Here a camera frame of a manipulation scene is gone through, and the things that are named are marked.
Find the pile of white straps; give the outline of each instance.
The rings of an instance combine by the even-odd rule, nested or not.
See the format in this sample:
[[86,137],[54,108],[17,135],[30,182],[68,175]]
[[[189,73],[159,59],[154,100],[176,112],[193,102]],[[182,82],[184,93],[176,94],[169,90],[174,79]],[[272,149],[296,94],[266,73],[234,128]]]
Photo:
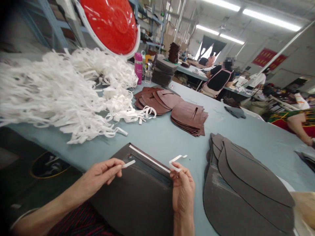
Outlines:
[[[114,137],[118,131],[127,135],[111,120],[141,123],[156,117],[153,108],[132,107],[133,94],[127,88],[137,85],[134,67],[99,49],[77,49],[72,55],[67,50],[50,52],[42,62],[6,61],[0,70],[0,127],[20,122],[39,128],[53,125],[72,133],[67,143],[76,144],[98,135]],[[95,90],[92,80],[98,77],[109,87]],[[108,111],[107,116],[97,114],[101,111]]]

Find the work table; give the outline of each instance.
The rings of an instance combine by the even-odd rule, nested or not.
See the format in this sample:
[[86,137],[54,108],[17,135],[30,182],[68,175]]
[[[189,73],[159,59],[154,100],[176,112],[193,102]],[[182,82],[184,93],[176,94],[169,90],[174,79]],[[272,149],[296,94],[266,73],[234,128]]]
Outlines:
[[[171,85],[172,90],[185,101],[204,106],[205,112],[209,113],[204,124],[205,136],[194,137],[178,128],[171,122],[170,112],[147,120],[142,125],[121,120],[115,127],[128,132],[127,136],[120,133],[114,138],[98,136],[75,145],[67,144],[71,134],[63,134],[55,127],[36,128],[26,123],[11,124],[8,127],[81,171],[86,171],[94,163],[108,160],[128,142],[166,166],[174,157],[188,155],[179,162],[189,168],[196,183],[196,235],[217,235],[205,215],[202,201],[210,133],[220,133],[249,150],[256,159],[291,184],[296,191],[315,191],[315,173],[294,152],[308,150],[296,135],[249,115],[246,115],[246,119],[237,119],[224,109],[223,103],[175,82],[171,82]],[[144,83],[137,86],[135,93],[144,86],[147,85]]]

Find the plastic bottle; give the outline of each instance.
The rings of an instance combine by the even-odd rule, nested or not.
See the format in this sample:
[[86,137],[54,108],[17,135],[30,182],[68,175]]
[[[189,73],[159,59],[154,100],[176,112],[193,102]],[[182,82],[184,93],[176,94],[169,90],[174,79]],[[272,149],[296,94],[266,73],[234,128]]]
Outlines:
[[149,59],[148,60],[148,69],[145,70],[145,78],[144,78],[144,82],[147,84],[151,83],[151,78],[152,78],[152,60]]
[[135,53],[135,73],[138,77],[137,84],[142,84],[142,55],[139,52]]

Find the hand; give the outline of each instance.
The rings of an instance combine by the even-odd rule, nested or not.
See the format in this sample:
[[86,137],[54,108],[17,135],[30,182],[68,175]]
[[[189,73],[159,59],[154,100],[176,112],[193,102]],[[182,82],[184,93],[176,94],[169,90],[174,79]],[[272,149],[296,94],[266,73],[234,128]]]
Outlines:
[[208,79],[211,79],[211,72],[210,72],[210,71],[208,71],[208,72],[206,73],[206,77],[207,77]]
[[313,139],[308,136],[301,136],[300,139],[307,145],[312,146],[313,145]]
[[178,173],[171,169],[170,177],[173,179],[173,209],[180,216],[193,216],[195,182],[189,170],[177,162],[172,163],[176,168],[180,168]]
[[115,176],[121,177],[122,160],[112,158],[108,161],[94,164],[63,194],[69,205],[78,207],[92,197],[103,184],[109,185]]

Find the person's right hand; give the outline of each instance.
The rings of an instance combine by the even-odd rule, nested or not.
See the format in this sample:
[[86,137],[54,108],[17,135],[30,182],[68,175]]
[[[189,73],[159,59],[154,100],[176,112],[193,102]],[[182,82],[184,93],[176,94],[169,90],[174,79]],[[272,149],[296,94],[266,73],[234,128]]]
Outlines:
[[300,139],[307,145],[312,146],[313,145],[313,139],[308,136],[302,136]]
[[189,170],[177,162],[172,163],[180,172],[171,169],[170,177],[173,179],[173,209],[181,216],[194,214],[195,182]]

